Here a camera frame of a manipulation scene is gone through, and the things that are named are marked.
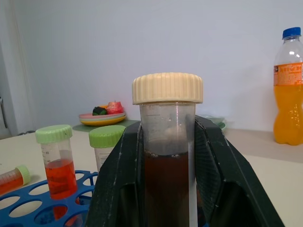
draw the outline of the stacked plates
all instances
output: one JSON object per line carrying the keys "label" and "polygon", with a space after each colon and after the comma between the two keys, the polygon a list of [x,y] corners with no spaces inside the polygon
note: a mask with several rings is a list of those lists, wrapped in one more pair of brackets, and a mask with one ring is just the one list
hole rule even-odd
{"label": "stacked plates", "polygon": [[79,120],[82,124],[90,126],[105,126],[118,123],[126,118],[125,112],[107,115],[93,116],[91,113],[80,114]]}

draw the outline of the yellow plate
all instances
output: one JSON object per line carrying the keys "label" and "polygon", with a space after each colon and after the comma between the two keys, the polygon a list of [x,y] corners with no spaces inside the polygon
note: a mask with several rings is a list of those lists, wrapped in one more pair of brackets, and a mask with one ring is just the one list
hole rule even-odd
{"label": "yellow plate", "polygon": [[123,121],[126,118],[126,116],[119,117],[116,119],[110,119],[106,121],[95,121],[95,122],[86,122],[86,121],[80,121],[82,124],[89,125],[89,126],[106,126],[111,124],[116,124],[120,121]]}

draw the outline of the pink plate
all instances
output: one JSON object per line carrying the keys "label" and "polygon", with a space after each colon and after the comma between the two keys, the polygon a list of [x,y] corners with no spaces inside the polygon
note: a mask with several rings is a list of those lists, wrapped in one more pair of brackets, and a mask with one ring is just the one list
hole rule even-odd
{"label": "pink plate", "polygon": [[96,115],[93,116],[92,113],[85,113],[85,114],[80,114],[79,118],[82,119],[101,119],[101,118],[107,118],[107,117],[119,117],[119,116],[124,116],[125,113],[115,113],[115,114],[107,114],[107,115]]}

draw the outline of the green screw cap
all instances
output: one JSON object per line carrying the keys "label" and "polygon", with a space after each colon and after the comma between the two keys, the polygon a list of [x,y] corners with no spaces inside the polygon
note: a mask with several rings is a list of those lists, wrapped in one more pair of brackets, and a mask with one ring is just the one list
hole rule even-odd
{"label": "green screw cap", "polygon": [[16,169],[19,170],[19,172],[22,175],[23,185],[29,183],[30,182],[30,174],[29,174],[29,171],[28,171],[27,167],[25,165],[20,165],[20,166],[17,166]]}
{"label": "green screw cap", "polygon": [[36,131],[37,143],[57,143],[72,136],[71,126],[67,124],[53,125]]}
{"label": "green screw cap", "polygon": [[94,129],[89,132],[89,143],[93,148],[114,147],[121,138],[125,127],[122,125],[110,125]]}

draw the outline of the brown liquid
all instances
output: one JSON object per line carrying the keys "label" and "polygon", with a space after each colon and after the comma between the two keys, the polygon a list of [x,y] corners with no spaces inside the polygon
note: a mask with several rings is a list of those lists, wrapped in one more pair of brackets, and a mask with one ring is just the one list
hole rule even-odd
{"label": "brown liquid", "polygon": [[147,227],[188,227],[188,152],[144,159]]}

